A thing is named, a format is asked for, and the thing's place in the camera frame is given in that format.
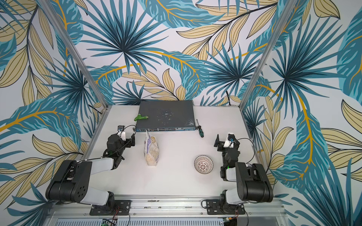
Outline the oatmeal bag white purple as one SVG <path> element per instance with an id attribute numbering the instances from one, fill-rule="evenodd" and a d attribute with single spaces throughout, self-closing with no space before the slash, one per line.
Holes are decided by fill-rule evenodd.
<path id="1" fill-rule="evenodd" d="M 144 141 L 144 157 L 148 166 L 156 166 L 159 159 L 159 148 L 157 140 L 148 131 Z"/>

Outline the white red patterned bowl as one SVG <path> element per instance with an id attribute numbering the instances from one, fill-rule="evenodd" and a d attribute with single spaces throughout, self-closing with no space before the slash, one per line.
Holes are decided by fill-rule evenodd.
<path id="1" fill-rule="evenodd" d="M 213 170 L 214 164 L 208 156 L 200 155 L 194 160 L 194 168 L 198 173 L 205 175 Z"/>

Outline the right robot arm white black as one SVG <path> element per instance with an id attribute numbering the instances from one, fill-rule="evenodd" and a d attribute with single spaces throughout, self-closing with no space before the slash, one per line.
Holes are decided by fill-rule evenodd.
<path id="1" fill-rule="evenodd" d="M 228 134 L 225 141 L 217 136 L 214 147 L 222 153 L 221 179 L 236 183 L 235 188 L 220 194 L 218 204 L 212 205 L 216 212 L 231 214 L 246 202 L 272 202 L 273 189 L 263 165 L 239 162 L 240 142 L 234 134 Z"/>

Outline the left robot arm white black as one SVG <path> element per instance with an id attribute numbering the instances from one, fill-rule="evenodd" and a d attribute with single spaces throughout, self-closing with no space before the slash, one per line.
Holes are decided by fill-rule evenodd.
<path id="1" fill-rule="evenodd" d="M 99 158 L 82 161 L 65 160 L 59 167 L 46 190 L 46 198 L 59 203 L 70 202 L 91 205 L 100 211 L 117 209 L 114 194 L 90 187 L 92 175 L 115 170 L 124 160 L 126 148 L 135 146 L 135 134 L 123 138 L 125 132 L 112 134 L 107 140 L 107 149 Z"/>

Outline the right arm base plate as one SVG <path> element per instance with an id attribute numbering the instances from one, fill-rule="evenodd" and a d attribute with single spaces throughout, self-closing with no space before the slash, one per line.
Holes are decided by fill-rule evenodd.
<path id="1" fill-rule="evenodd" d="M 208 215 L 244 215 L 246 213 L 243 205 L 232 205 L 218 199 L 202 200 L 201 206 L 206 209 Z"/>

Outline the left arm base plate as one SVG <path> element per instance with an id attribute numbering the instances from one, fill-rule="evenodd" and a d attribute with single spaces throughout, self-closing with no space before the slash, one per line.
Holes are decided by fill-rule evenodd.
<path id="1" fill-rule="evenodd" d="M 106 205 L 93 205 L 90 216 L 127 216 L 131 207 L 131 200 L 114 200 Z"/>

